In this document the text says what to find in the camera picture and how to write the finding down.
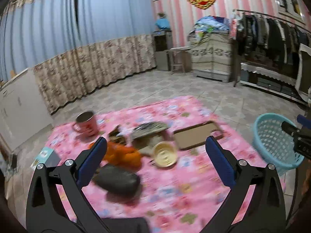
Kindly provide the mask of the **clothes rack with garments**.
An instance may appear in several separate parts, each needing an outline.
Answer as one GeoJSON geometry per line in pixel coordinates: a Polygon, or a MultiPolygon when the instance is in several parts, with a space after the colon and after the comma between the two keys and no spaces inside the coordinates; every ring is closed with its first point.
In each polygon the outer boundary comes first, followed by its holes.
{"type": "Polygon", "coordinates": [[[233,81],[310,104],[310,31],[289,20],[234,9],[233,81]]]}

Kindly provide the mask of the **small torn wrapper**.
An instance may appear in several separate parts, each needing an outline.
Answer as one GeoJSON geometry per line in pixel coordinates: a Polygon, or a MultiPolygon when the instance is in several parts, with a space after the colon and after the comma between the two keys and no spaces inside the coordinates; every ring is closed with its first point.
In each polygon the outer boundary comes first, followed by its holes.
{"type": "Polygon", "coordinates": [[[124,135],[121,133],[121,126],[117,125],[111,132],[108,134],[108,138],[110,142],[126,145],[127,140],[124,135]]]}

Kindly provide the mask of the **blue potted plant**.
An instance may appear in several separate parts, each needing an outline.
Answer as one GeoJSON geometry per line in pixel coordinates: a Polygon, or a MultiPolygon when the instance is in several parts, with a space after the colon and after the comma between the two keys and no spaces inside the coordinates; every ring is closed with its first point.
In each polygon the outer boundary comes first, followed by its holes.
{"type": "Polygon", "coordinates": [[[166,30],[166,31],[171,30],[170,23],[166,17],[166,14],[163,12],[158,13],[158,19],[156,20],[155,25],[158,30],[166,30]]]}

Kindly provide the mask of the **teal plastic basket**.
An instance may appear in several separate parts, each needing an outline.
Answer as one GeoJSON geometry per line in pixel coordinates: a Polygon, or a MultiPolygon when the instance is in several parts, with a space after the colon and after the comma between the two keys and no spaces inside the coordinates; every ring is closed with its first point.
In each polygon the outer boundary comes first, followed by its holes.
{"type": "Polygon", "coordinates": [[[304,156],[294,151],[293,137],[282,130],[281,124],[295,124],[288,118],[276,114],[262,114],[255,120],[252,146],[266,163],[276,167],[281,176],[289,170],[297,168],[304,156]]]}

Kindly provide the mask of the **window picture on wall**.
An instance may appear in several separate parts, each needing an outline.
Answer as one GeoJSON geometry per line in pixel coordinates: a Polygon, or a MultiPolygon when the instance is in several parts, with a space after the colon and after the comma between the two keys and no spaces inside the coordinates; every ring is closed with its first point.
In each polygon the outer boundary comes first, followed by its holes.
{"type": "Polygon", "coordinates": [[[304,16],[301,13],[298,0],[276,0],[276,2],[279,7],[279,14],[304,23],[304,16]]]}

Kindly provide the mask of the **white cabinet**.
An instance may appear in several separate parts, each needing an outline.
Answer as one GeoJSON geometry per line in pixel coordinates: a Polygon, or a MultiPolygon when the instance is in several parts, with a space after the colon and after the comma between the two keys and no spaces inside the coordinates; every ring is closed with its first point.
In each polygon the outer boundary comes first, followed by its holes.
{"type": "Polygon", "coordinates": [[[34,72],[27,68],[1,88],[1,136],[12,151],[53,124],[34,72]]]}

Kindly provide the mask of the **brown phone case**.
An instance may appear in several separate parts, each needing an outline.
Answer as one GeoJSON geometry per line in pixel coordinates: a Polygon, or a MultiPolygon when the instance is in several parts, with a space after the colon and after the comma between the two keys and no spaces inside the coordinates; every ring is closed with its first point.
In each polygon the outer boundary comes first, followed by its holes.
{"type": "Polygon", "coordinates": [[[205,144],[207,137],[224,137],[224,131],[213,121],[178,129],[173,132],[173,139],[180,150],[188,150],[205,144]]]}

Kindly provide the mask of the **blue floral curtain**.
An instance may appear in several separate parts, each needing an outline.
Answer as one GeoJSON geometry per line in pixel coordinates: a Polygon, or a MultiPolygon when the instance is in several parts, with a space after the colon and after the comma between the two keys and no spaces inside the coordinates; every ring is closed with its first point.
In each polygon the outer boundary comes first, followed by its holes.
{"type": "Polygon", "coordinates": [[[50,113],[155,68],[151,0],[10,0],[1,10],[1,81],[34,71],[50,113]]]}

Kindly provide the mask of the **pink metal mug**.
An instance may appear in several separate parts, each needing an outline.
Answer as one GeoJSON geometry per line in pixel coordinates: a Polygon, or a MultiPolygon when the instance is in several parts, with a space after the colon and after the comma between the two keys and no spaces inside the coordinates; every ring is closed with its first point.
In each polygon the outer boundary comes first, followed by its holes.
{"type": "Polygon", "coordinates": [[[96,122],[95,113],[90,110],[80,113],[72,124],[72,129],[84,137],[97,135],[99,133],[99,128],[96,122]]]}

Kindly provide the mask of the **small metal stool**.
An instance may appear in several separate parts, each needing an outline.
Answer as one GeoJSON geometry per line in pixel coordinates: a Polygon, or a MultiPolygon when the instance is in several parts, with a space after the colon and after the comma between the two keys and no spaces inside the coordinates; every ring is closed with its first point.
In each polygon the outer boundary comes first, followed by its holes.
{"type": "Polygon", "coordinates": [[[171,73],[192,71],[191,47],[182,46],[166,50],[169,58],[171,73]]]}

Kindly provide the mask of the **pile of clothes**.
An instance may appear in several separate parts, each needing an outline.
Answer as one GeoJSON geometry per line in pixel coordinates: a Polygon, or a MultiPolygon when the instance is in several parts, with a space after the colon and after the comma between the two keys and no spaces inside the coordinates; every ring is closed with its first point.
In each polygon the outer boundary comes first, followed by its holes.
{"type": "Polygon", "coordinates": [[[224,17],[204,16],[196,21],[193,26],[195,33],[229,32],[229,19],[224,17]]]}

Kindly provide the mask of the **covered storage chest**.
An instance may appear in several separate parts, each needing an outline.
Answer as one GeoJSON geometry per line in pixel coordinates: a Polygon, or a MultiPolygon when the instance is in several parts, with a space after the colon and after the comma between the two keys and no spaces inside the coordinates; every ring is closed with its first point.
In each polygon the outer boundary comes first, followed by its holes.
{"type": "Polygon", "coordinates": [[[232,72],[232,42],[228,31],[188,36],[193,74],[228,83],[232,72]]]}

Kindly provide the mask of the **water dispenser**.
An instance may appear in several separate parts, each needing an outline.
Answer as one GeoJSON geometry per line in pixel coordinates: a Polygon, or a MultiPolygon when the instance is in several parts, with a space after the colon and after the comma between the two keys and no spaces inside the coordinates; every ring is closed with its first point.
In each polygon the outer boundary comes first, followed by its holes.
{"type": "Polygon", "coordinates": [[[155,44],[155,63],[158,70],[169,71],[170,62],[167,50],[173,48],[172,31],[157,30],[152,33],[155,44]]]}

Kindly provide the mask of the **pink floral tablecloth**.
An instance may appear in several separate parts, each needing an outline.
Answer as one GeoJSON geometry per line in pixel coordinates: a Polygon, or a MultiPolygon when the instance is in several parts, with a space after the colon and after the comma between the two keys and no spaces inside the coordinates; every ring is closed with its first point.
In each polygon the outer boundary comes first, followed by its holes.
{"type": "MultiPolygon", "coordinates": [[[[214,121],[224,131],[220,145],[252,166],[266,163],[234,129],[193,96],[180,96],[144,106],[97,115],[100,135],[107,137],[116,126],[129,136],[137,125],[160,121],[168,134],[192,125],[214,121]]],[[[109,197],[90,183],[83,193],[100,217],[145,217],[152,232],[199,232],[226,198],[229,188],[222,184],[204,146],[178,152],[177,163],[169,169],[142,158],[138,171],[142,192],[137,200],[109,197]]]]}

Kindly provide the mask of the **cream round lid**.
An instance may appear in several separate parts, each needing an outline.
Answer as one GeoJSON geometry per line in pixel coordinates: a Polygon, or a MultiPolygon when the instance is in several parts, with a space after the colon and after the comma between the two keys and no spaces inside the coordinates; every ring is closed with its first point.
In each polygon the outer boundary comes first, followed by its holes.
{"type": "Polygon", "coordinates": [[[160,168],[173,166],[178,161],[177,149],[170,142],[156,144],[152,151],[155,165],[160,168]]]}

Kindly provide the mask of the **light blue tissue box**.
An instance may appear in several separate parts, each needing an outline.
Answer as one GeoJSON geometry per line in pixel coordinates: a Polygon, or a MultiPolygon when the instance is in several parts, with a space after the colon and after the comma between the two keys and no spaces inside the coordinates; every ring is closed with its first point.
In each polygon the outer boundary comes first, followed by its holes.
{"type": "Polygon", "coordinates": [[[54,167],[59,164],[60,160],[60,157],[54,149],[43,147],[35,157],[34,162],[31,164],[31,168],[35,170],[36,166],[40,163],[43,163],[46,167],[54,167]]]}

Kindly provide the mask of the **brown paper bag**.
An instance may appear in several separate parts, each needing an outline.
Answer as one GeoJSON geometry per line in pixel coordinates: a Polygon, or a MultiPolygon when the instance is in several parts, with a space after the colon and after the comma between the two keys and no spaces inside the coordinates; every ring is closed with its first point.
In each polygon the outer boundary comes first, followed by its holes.
{"type": "Polygon", "coordinates": [[[143,137],[135,138],[132,141],[132,146],[138,150],[140,154],[147,157],[153,156],[153,148],[160,142],[170,141],[171,136],[164,130],[159,133],[146,135],[143,137]]]}

